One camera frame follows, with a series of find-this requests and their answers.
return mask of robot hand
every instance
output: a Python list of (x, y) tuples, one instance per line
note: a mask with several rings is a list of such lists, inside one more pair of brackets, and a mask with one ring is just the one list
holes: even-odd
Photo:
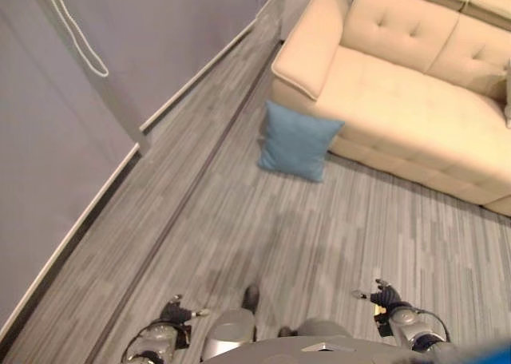
[(402, 303), (401, 296), (388, 282), (383, 279), (376, 279), (378, 292), (366, 294), (360, 290), (352, 291), (351, 294), (357, 299), (368, 299), (371, 303), (383, 308), (392, 307), (396, 303)]

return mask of sofa armrest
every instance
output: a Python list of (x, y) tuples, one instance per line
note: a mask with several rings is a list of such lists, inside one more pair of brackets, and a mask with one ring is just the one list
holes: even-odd
[(311, 0), (271, 71), (317, 100), (343, 35), (346, 0)]

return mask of beige sofa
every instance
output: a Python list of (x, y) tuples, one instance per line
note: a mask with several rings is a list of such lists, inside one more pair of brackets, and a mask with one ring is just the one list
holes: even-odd
[(511, 33), (467, 2), (311, 0), (271, 99), (345, 121), (334, 154), (511, 216)]

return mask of blue pillow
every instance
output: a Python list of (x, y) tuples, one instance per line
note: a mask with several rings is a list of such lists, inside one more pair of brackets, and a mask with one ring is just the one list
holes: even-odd
[(266, 101), (266, 108), (266, 140), (259, 166), (322, 182), (325, 154), (344, 122), (309, 117), (272, 101)]

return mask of gray wall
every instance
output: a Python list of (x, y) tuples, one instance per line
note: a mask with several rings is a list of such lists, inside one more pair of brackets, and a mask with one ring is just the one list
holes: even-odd
[[(137, 125), (257, 9), (256, 0), (65, 1)], [(0, 326), (133, 147), (40, 3), (49, 1), (0, 0)]]
[(256, 15), (256, 0), (66, 0), (141, 125)]
[(0, 0), (0, 326), (132, 148), (35, 0)]

